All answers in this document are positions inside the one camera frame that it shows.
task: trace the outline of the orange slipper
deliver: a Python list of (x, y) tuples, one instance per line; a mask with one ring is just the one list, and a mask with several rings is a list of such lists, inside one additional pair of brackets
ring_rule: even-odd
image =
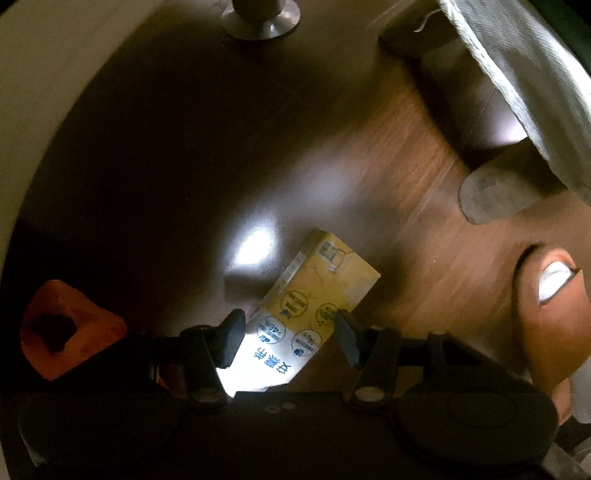
[(531, 378), (552, 398), (562, 424), (571, 415), (569, 377), (591, 353), (583, 273), (566, 250), (535, 247), (515, 273), (512, 306)]
[(33, 368), (54, 380), (126, 335), (122, 318), (62, 281), (51, 280), (27, 306), (21, 347)]

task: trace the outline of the wooden floor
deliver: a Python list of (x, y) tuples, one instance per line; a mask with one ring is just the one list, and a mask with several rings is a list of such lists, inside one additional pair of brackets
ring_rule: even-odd
[[(221, 29), (225, 2), (175, 0), (121, 48), (33, 181), (3, 311), (17, 322), (34, 288), (60, 277), (130, 327), (175, 335), (252, 307), (319, 227), (382, 274), (361, 322), (417, 338), (448, 330), (523, 372), (509, 315), (515, 263), (543, 241), (591, 268), (591, 209), (566, 192), (469, 224), (458, 188), (490, 154), (482, 148), (498, 146), (491, 132), (506, 130), (492, 85), (458, 45), (422, 64), (384, 51), (393, 0), (298, 4), (291, 35), (251, 45)], [(460, 66), (472, 73), (438, 80), (447, 96), (421, 78)], [(450, 112), (459, 123), (441, 117)], [(234, 269), (241, 242), (261, 229), (272, 254)], [(350, 374), (330, 340), (288, 388), (339, 390)]]

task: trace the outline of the yellow carton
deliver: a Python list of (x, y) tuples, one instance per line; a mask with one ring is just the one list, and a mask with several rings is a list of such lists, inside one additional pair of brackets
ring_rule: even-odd
[(232, 365), (218, 370), (226, 391), (289, 382), (333, 334), (336, 311), (353, 310), (379, 277), (335, 235), (315, 230), (249, 314)]

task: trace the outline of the yellow box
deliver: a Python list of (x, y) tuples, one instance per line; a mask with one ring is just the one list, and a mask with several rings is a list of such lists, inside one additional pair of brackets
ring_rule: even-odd
[(289, 382), (333, 334), (336, 311), (353, 310), (379, 277), (336, 235), (315, 230), (250, 312), (232, 365), (218, 370), (228, 393)]

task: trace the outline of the orange plastic object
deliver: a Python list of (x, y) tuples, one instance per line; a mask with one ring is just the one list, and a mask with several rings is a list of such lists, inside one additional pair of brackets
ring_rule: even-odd
[[(48, 316), (73, 322), (73, 335), (61, 351), (52, 352), (34, 327)], [(60, 280), (46, 282), (31, 300), (21, 326), (21, 347), (31, 365), (54, 380), (127, 335), (122, 318), (103, 310)]]

